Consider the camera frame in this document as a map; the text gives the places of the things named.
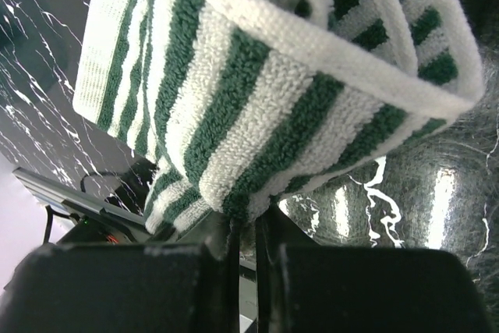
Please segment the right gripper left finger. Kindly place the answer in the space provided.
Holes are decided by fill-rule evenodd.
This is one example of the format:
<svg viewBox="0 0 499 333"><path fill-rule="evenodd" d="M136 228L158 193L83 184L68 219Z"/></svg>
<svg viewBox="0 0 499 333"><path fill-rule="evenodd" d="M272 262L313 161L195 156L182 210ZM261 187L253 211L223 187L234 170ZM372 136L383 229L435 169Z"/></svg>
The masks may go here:
<svg viewBox="0 0 499 333"><path fill-rule="evenodd" d="M240 225L210 213L175 243L46 244L15 270L4 332L237 332Z"/></svg>

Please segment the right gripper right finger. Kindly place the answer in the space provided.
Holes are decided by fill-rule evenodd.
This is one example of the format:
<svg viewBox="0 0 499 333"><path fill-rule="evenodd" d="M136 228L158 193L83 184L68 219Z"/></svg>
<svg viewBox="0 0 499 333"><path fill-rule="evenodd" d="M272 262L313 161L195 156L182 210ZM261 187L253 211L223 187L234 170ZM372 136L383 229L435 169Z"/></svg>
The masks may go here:
<svg viewBox="0 0 499 333"><path fill-rule="evenodd" d="M321 246L278 207L256 222L260 332L491 332L469 273L440 250Z"/></svg>

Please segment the green white striped towel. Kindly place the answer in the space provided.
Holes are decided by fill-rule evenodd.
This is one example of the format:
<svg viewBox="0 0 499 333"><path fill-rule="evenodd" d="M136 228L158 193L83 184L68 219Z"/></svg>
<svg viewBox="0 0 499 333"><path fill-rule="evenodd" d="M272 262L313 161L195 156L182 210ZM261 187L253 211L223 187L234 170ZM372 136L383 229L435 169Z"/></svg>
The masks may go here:
<svg viewBox="0 0 499 333"><path fill-rule="evenodd" d="M157 165L148 232L253 221L485 91L459 0L90 0L73 107Z"/></svg>

